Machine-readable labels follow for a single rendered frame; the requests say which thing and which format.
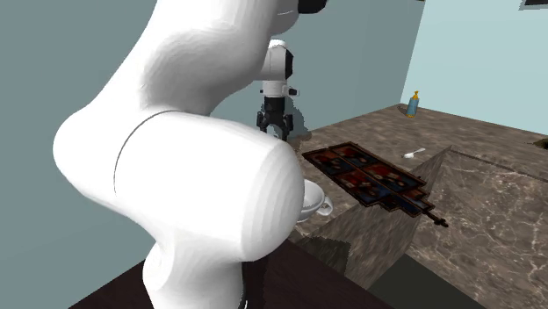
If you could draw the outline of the dark framed picture board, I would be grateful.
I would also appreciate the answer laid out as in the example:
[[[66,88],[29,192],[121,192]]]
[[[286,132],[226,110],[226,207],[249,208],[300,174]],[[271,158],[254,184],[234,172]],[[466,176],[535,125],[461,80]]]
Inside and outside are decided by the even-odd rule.
[[[449,225],[433,213],[435,206],[428,201],[424,180],[357,143],[349,141],[302,156],[364,207],[378,205],[388,212],[400,210],[411,218],[425,215],[437,226]]]

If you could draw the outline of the dark robot stand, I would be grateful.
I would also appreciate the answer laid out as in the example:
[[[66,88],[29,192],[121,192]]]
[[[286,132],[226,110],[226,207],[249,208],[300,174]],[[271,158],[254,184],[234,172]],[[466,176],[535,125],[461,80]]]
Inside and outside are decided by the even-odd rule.
[[[69,309],[153,309],[142,269],[139,262]],[[245,262],[243,277],[248,309],[393,309],[290,241]]]

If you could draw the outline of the blue bottle with yellow top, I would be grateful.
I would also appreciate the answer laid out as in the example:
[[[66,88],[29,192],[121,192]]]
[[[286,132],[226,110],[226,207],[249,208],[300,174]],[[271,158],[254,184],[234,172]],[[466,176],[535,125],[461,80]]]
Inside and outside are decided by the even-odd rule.
[[[406,110],[406,116],[408,118],[414,118],[416,115],[417,107],[419,104],[419,97],[418,97],[419,91],[416,90],[414,95],[411,96],[409,99],[409,102],[407,104],[407,110]]]

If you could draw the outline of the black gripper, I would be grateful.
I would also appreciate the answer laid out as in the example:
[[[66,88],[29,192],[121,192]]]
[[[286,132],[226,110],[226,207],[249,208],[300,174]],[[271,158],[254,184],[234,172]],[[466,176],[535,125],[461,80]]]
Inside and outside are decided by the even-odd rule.
[[[256,125],[266,133],[268,124],[281,124],[283,141],[287,141],[290,132],[293,130],[293,117],[285,114],[284,97],[265,97],[263,100],[263,112],[256,115]]]

